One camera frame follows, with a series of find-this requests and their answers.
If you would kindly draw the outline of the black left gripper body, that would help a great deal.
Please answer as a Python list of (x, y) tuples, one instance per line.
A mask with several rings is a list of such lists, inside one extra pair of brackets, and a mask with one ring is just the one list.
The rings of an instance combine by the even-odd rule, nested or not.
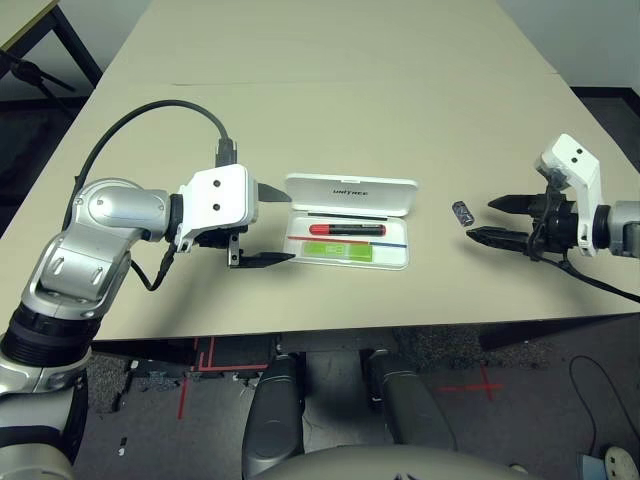
[(209, 230), (198, 235), (198, 246), (225, 250), (229, 268), (246, 268), (247, 262), (240, 248), (240, 236), (247, 232), (247, 226)]

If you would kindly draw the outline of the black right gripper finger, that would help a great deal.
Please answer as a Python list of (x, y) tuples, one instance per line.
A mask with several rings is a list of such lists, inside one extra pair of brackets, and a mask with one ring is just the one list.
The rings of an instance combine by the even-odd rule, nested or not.
[(499, 227), (479, 227), (469, 229), (466, 235), (482, 245), (519, 253), (528, 252), (529, 235)]
[(529, 214), (536, 195), (504, 195), (488, 202), (488, 206), (508, 214)]

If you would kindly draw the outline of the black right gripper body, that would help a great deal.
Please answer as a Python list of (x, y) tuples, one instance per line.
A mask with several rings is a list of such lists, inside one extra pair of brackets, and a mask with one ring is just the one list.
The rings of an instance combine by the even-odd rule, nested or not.
[(577, 245), (578, 214), (574, 201), (558, 191), (537, 194), (527, 207), (533, 231), (526, 241), (525, 254), (539, 260), (544, 253), (565, 254)]

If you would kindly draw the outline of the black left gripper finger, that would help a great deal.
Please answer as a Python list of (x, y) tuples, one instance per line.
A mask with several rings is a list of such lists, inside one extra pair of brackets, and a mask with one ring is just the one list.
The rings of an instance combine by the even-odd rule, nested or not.
[(240, 254), (236, 267), (247, 269), (266, 268), (291, 260), (294, 257), (294, 254), (283, 252), (260, 252), (252, 256)]
[(291, 197), (273, 186), (258, 183), (258, 200), (264, 203), (289, 203)]

